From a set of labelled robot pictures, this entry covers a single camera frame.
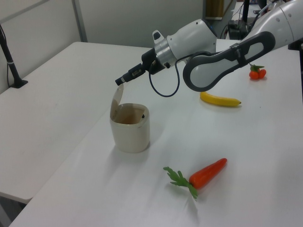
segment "toy carrot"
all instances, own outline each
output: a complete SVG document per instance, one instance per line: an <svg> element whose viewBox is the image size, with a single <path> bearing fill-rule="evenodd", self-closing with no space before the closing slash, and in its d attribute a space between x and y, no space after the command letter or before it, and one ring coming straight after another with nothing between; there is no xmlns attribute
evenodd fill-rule
<svg viewBox="0 0 303 227"><path fill-rule="evenodd" d="M178 174L174 172L169 167L164 167L163 169L168 171L168 176L173 180L173 182L170 182L177 186L184 186L188 187L190 193L196 200L198 197L197 189L200 189L207 185L225 166L227 163L226 158L222 158L219 161L201 169L200 171L194 173L189 178L189 181L187 181L182 173L178 171Z"/></svg>

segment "floor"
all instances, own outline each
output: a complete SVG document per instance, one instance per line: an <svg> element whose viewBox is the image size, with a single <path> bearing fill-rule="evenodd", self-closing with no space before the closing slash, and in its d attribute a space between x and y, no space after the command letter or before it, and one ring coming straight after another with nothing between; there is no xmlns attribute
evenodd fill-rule
<svg viewBox="0 0 303 227"><path fill-rule="evenodd" d="M0 196L0 227L8 227L25 207L25 204Z"/></svg>

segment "black stand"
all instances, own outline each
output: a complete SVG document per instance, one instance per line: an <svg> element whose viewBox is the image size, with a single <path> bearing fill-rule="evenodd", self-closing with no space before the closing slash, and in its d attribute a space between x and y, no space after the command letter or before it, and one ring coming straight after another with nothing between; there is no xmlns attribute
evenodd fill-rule
<svg viewBox="0 0 303 227"><path fill-rule="evenodd" d="M1 30L0 30L0 44L1 44L1 47L2 47L2 50L3 50L3 53L5 55L6 61L9 65L10 71L11 71L13 77L14 77L14 80L15 80L14 84L12 84L11 87L20 88L23 85L27 84L27 81L22 80L20 78L20 76L18 74L18 71L16 69L16 66L15 66L15 63L14 63L14 61L13 61L11 55L10 55L6 39L5 39L4 34L2 33Z"/></svg>
<svg viewBox="0 0 303 227"><path fill-rule="evenodd" d="M228 33L229 38L233 40L242 40L248 35L249 28L247 27L247 17L248 9L250 7L250 0L244 0L243 3L243 15L242 20L235 23L235 21L230 20L228 22Z"/></svg>

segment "black cable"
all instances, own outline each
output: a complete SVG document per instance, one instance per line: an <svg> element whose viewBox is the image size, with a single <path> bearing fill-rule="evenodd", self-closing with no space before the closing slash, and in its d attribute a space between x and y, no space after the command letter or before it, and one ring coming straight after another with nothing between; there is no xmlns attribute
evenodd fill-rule
<svg viewBox="0 0 303 227"><path fill-rule="evenodd" d="M222 32L221 32L221 35L220 35L220 39L222 37L222 34L223 34L223 31L225 30L225 28L227 27L228 25L225 25L225 27L223 28Z"/></svg>
<svg viewBox="0 0 303 227"><path fill-rule="evenodd" d="M243 3L243 4L241 5L241 7L240 7L239 18L238 18L238 25L239 25L240 16L241 16L241 9L242 9L243 5L244 5L244 3Z"/></svg>
<svg viewBox="0 0 303 227"><path fill-rule="evenodd" d="M177 85L176 90L175 90L172 94L167 95L167 96L161 94L160 92L158 92L157 89L154 87L154 85L153 85L153 83L152 83L151 73L150 73L150 71L151 71L151 69L152 69L152 67L153 67L153 64L151 64L150 69L149 69L149 72L148 72L148 76L149 76L149 79L150 79L150 83L151 83L152 89L153 89L158 95L160 95L160 96L162 96L162 97L165 97L165 98L172 97L172 96L175 95L176 92L179 90L179 86L180 86L180 75L179 75L179 70L178 70L178 68L177 68L177 63L178 63L179 61L181 61L181 60L183 60L183 59L185 59L185 58L189 58L189 57L196 57L196 56L199 56L199 55L212 56L212 55L215 55L215 54L218 54L218 53L219 53L219 52L210 53L210 52L207 52L207 51L201 51L201 52L196 52L196 53L193 53L193 54L189 54L189 55L187 55L187 56L185 56L185 57L182 57L182 58L179 58L178 60L176 60L176 62L175 62L175 68L176 68L176 73L177 73L177 78L178 78L178 85Z"/></svg>
<svg viewBox="0 0 303 227"><path fill-rule="evenodd" d="M2 26L1 26L1 24L0 24L0 31L1 31L2 34L3 34L5 43L7 43L7 42L6 42L6 36L5 36L5 33L4 33L4 31L3 31L3 28L2 28ZM8 82L8 87L10 88L10 85L9 85L9 64L8 64L8 63L6 64L6 80L7 80L7 82Z"/></svg>
<svg viewBox="0 0 303 227"><path fill-rule="evenodd" d="M252 30L252 28L254 27L254 25L255 25L255 23L256 23L256 21L257 21L257 19L258 19L259 16L260 16L260 12L256 15L254 21L252 22L252 24L251 24L251 26L250 26L250 30L248 31L248 34L251 32L251 30Z"/></svg>
<svg viewBox="0 0 303 227"><path fill-rule="evenodd" d="M2 26L1 26L1 24L0 24L0 30L1 30L1 32L2 32L2 34L3 34L4 39L5 39L5 42L6 42L6 36L5 36L5 33L4 33L4 31L3 31L3 28L2 28Z"/></svg>
<svg viewBox="0 0 303 227"><path fill-rule="evenodd" d="M242 8L242 6L244 5L244 3L241 5L241 7L238 9L238 11L237 12L235 12L235 14L234 15L232 15L232 17L233 16L235 16L238 12L239 12L239 10L241 10L241 8Z"/></svg>
<svg viewBox="0 0 303 227"><path fill-rule="evenodd" d="M257 16L255 17L254 21L252 22L251 26L250 26L250 29L248 31L248 34L250 33L250 31L252 30L252 28L254 27L258 17L259 17L260 13L257 14Z"/></svg>
<svg viewBox="0 0 303 227"><path fill-rule="evenodd" d="M7 63L6 64L6 80L8 82L8 87L10 88L10 85L9 85L9 64Z"/></svg>

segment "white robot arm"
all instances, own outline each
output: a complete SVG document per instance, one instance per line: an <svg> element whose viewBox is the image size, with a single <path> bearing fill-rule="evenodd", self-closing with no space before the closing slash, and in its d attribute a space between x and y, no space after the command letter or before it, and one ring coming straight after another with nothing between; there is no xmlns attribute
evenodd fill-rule
<svg viewBox="0 0 303 227"><path fill-rule="evenodd" d="M130 69L116 83L128 82L145 71L155 74L185 58L183 79L186 85L194 91L207 91L234 70L303 38L302 11L303 0L281 5L262 16L242 41L220 53L214 53L216 35L202 20L186 25L167 38L155 31L155 47L142 55L143 63Z"/></svg>
<svg viewBox="0 0 303 227"><path fill-rule="evenodd" d="M234 70L303 38L302 11L302 0L290 1L262 16L238 44L214 56L194 57L183 70L185 83L194 91L207 91Z"/></svg>

